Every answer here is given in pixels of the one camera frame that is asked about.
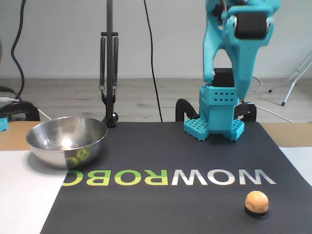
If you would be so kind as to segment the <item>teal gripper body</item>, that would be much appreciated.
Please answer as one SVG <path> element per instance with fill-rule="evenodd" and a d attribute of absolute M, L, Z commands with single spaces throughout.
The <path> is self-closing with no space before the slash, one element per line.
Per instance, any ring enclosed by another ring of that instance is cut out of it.
<path fill-rule="evenodd" d="M 231 68 L 224 68 L 224 73 L 232 78 L 252 78 L 258 51 L 263 44 L 223 44 L 220 49 L 226 51 L 231 61 Z"/>

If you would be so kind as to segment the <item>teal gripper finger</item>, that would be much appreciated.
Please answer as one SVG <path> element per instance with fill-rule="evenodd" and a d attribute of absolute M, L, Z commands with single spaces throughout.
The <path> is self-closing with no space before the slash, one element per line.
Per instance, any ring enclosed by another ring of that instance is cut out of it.
<path fill-rule="evenodd" d="M 252 77 L 247 77 L 246 79 L 238 78 L 235 80 L 234 85 L 239 99 L 244 100 L 246 98 L 251 82 Z"/>

